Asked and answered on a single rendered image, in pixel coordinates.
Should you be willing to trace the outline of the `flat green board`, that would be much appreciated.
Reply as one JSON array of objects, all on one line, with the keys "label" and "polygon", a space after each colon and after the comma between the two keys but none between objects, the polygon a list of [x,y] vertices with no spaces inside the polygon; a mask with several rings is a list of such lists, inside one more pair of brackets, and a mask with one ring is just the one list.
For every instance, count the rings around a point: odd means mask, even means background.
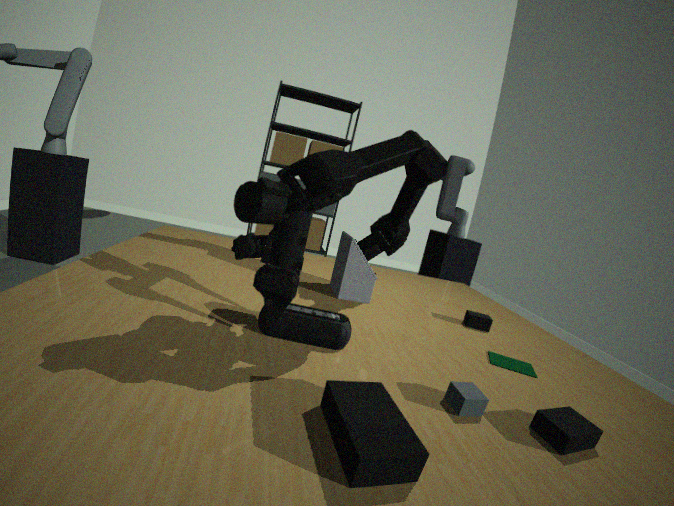
[{"label": "flat green board", "polygon": [[493,364],[493,365],[496,365],[497,367],[502,367],[504,369],[507,368],[510,371],[513,370],[516,373],[519,372],[519,373],[525,374],[527,376],[538,378],[535,371],[534,371],[534,368],[532,367],[532,365],[527,363],[527,362],[525,363],[521,360],[518,361],[517,359],[514,359],[514,358],[512,359],[512,358],[507,357],[507,356],[505,357],[501,354],[496,354],[492,351],[491,352],[488,351],[488,354],[489,354],[489,360],[490,360],[491,365]]}]

